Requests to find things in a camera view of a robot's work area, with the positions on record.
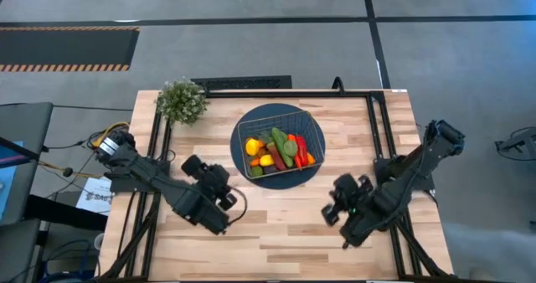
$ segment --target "wooden table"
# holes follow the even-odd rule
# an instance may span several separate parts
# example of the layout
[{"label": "wooden table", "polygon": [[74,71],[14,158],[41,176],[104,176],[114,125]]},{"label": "wooden table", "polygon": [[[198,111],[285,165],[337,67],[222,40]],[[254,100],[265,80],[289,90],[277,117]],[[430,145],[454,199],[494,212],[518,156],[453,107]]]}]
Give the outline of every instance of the wooden table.
[{"label": "wooden table", "polygon": [[[386,90],[385,99],[397,153],[407,154],[420,144],[410,98],[405,91]],[[155,114],[156,90],[140,91],[132,114],[130,133],[140,154],[147,153]],[[247,111],[266,103],[287,103],[310,111],[326,138],[326,160],[317,175],[300,187],[269,190],[256,187],[235,169],[229,139],[236,122]],[[389,233],[374,232],[357,249],[342,250],[339,227],[324,224],[320,209],[330,202],[327,192],[333,181],[346,172],[355,177],[367,173],[374,179],[376,158],[367,105],[361,98],[343,99],[211,99],[208,111],[193,126],[175,124],[170,149],[173,178],[185,178],[182,162],[197,154],[207,163],[219,163],[230,172],[229,184],[242,190],[249,201],[247,214],[228,229],[225,236],[214,236],[174,214],[162,201],[153,249],[149,280],[357,280],[395,279],[394,255]],[[385,135],[379,108],[384,152]],[[163,123],[157,141],[162,147]],[[116,259],[117,247],[126,216],[129,193],[113,199],[106,235],[100,251],[100,265],[108,270]],[[416,238],[435,262],[452,272],[450,257],[435,204],[422,192],[414,192],[410,215]],[[130,239],[136,209],[132,205],[126,241]],[[230,211],[231,218],[241,212],[242,202]],[[401,246],[405,268],[411,273],[407,244]],[[134,274],[140,274],[145,241],[137,251]]]}]

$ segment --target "potted plant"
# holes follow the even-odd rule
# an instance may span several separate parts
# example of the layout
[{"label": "potted plant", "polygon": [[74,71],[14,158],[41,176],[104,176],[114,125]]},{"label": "potted plant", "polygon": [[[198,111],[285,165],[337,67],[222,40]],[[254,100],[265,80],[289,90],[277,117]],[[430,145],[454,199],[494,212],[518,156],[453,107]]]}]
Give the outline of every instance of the potted plant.
[{"label": "potted plant", "polygon": [[206,110],[209,101],[200,93],[203,88],[190,79],[182,78],[166,82],[158,94],[157,110],[166,116],[171,124],[179,122],[192,125]]}]

